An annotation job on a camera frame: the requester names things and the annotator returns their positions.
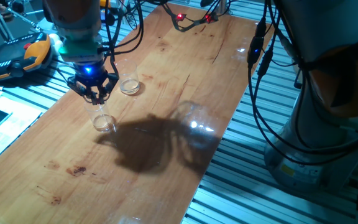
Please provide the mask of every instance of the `wood grain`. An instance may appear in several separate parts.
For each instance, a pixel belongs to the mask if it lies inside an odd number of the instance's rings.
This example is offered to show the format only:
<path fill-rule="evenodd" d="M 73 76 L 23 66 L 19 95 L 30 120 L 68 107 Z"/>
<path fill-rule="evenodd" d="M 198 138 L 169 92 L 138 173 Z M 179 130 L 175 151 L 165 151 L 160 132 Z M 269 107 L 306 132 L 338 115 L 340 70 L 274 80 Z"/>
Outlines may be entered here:
<path fill-rule="evenodd" d="M 0 156 L 0 223 L 180 223 L 247 86 L 254 31 L 222 16 L 181 33 L 156 8 L 140 47 L 116 58 L 136 61 L 143 88 L 115 87 L 116 131 L 95 131 L 69 91 Z"/>

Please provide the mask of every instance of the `glass cup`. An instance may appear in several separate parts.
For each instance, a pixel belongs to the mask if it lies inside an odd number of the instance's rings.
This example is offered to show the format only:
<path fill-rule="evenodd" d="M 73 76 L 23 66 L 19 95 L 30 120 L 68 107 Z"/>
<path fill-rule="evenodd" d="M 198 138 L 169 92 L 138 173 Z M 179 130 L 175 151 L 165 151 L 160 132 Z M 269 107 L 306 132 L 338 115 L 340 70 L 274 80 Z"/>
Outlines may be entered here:
<path fill-rule="evenodd" d="M 105 101 L 103 105 L 92 105 L 92 103 L 84 103 L 84 108 L 91 118 L 92 124 L 97 131 L 108 132 L 114 126 L 114 121 L 109 113 Z"/>
<path fill-rule="evenodd" d="M 119 88 L 127 95 L 135 94 L 139 91 L 139 78 L 136 72 L 136 63 L 130 60 L 116 62 L 119 74 Z"/>

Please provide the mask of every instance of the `electrical wire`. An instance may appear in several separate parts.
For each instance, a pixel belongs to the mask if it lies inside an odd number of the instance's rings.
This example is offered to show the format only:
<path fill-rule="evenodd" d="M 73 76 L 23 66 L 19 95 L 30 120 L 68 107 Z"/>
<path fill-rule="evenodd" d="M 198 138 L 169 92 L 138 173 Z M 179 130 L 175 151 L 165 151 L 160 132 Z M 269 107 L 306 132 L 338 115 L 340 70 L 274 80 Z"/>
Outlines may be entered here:
<path fill-rule="evenodd" d="M 299 94 L 299 102 L 298 105 L 296 106 L 296 113 L 295 113 L 295 134 L 296 137 L 298 138 L 299 142 L 307 148 L 310 148 L 309 145 L 307 145 L 307 143 L 305 143 L 305 141 L 303 140 L 303 138 L 301 137 L 301 134 L 299 133 L 299 116 L 301 113 L 301 109 L 302 109 L 302 102 L 303 102 L 303 98 L 305 97 L 305 89 L 306 89 L 306 79 L 305 79 L 305 74 L 302 73 L 302 77 L 303 77 L 303 82 L 302 82 L 302 87 L 301 87 L 301 93 Z"/>
<path fill-rule="evenodd" d="M 296 62 L 291 63 L 291 64 L 288 64 L 288 65 L 282 65 L 282 64 L 280 64 L 280 63 L 277 63 L 277 62 L 276 62 L 275 60 L 273 60 L 273 59 L 272 59 L 272 62 L 273 62 L 274 64 L 278 65 L 278 66 L 281 66 L 281 67 L 291 67 L 291 66 L 297 65 Z"/>
<path fill-rule="evenodd" d="M 273 21 L 273 20 L 276 19 L 276 13 L 277 13 L 277 8 L 274 9 L 274 16 L 273 16 L 273 18 L 270 18 L 270 20 Z M 272 28 L 272 26 L 273 26 L 273 23 L 270 23 L 268 29 L 267 29 L 266 32 L 265 32 L 265 35 L 270 31 L 270 29 Z"/>
<path fill-rule="evenodd" d="M 62 78 L 66 81 L 66 84 L 68 83 L 66 77 L 63 75 L 62 71 L 60 70 L 60 68 L 56 68 L 56 71 L 59 73 L 59 75 L 62 76 Z"/>
<path fill-rule="evenodd" d="M 138 48 L 138 46 L 139 46 L 140 43 L 142 42 L 143 35 L 144 35 L 144 21 L 143 21 L 142 5 L 141 5 L 141 3 L 140 3 L 140 0 L 138 0 L 138 3 L 137 3 L 137 12 L 138 12 L 138 15 L 139 15 L 139 30 L 140 30 L 140 38 L 139 38 L 139 41 L 138 41 L 138 43 L 135 45 L 135 47 L 132 48 L 131 50 L 122 51 L 122 52 L 116 52 L 116 55 L 126 54 L 126 53 L 133 52 L 136 48 Z"/>
<path fill-rule="evenodd" d="M 271 10 L 271 6 L 269 6 L 270 9 L 270 15 L 272 16 L 273 12 Z M 277 27 L 278 24 L 275 21 L 272 21 L 272 24 Z M 249 74 L 249 86 L 250 86 L 250 95 L 253 95 L 252 93 L 252 83 L 251 83 L 251 77 Z M 352 151 L 356 150 L 358 148 L 358 139 L 355 139 L 353 141 L 347 142 L 341 146 L 334 146 L 334 147 L 323 147 L 323 148 L 319 148 L 319 149 L 313 149 L 313 150 L 305 150 L 305 149 L 301 149 L 299 147 L 296 147 L 294 145 L 292 145 L 291 143 L 287 142 L 286 140 L 284 140 L 283 138 L 281 138 L 281 136 L 279 136 L 267 123 L 266 121 L 263 119 L 263 117 L 261 116 L 261 114 L 259 113 L 259 110 L 256 107 L 255 99 L 252 99 L 252 106 L 253 106 L 253 111 L 255 113 L 255 121 L 257 122 L 257 124 L 259 123 L 259 120 L 257 119 L 257 117 L 259 117 L 259 119 L 263 122 L 263 124 L 266 126 L 266 128 L 277 138 L 279 139 L 282 143 L 286 144 L 287 146 L 293 148 L 296 151 L 300 151 L 303 152 L 305 154 L 319 154 L 319 155 L 335 155 L 335 154 L 341 154 L 339 157 L 335 157 L 336 159 L 339 159 L 343 156 L 345 156 L 348 153 L 351 153 Z M 263 129 L 260 127 L 259 125 L 259 129 L 261 131 L 261 133 L 264 133 Z"/>
<path fill-rule="evenodd" d="M 252 79 L 251 79 L 251 69 L 252 69 L 252 66 L 249 66 L 248 67 L 248 82 L 249 82 L 249 93 L 250 93 L 250 98 L 251 98 L 251 101 L 252 101 L 252 111 L 253 111 L 253 115 L 254 115 L 254 119 L 255 119 L 255 122 L 262 134 L 262 136 L 265 138 L 265 140 L 267 141 L 267 143 L 274 149 L 276 150 L 281 156 L 283 156 L 284 158 L 288 159 L 289 161 L 291 162 L 294 162 L 296 164 L 300 164 L 300 165 L 304 165 L 304 166 L 318 166 L 318 165 L 323 165 L 323 164 L 327 164 L 327 163 L 330 163 L 330 162 L 333 162 L 333 161 L 336 161 L 348 154 L 350 154 L 352 151 L 348 151 L 348 152 L 344 152 L 342 153 L 341 155 L 337 156 L 337 157 L 334 157 L 334 158 L 331 158 L 331 159 L 328 159 L 326 161 L 321 161 L 321 162 L 302 162 L 302 161 L 298 161 L 296 159 L 292 159 L 291 157 L 287 156 L 284 152 L 282 152 L 281 150 L 279 150 L 271 141 L 270 139 L 266 136 L 265 134 L 265 131 L 262 129 L 260 123 L 259 123 L 259 120 L 258 120 L 258 117 L 257 117 L 257 113 L 256 113 L 256 96 L 257 96 L 257 91 L 259 89 L 259 84 L 260 84 L 260 81 L 262 79 L 262 77 L 258 77 L 258 80 L 257 80 L 257 83 L 256 83 L 256 86 L 255 86 L 255 95 L 253 94 L 252 92 Z"/>

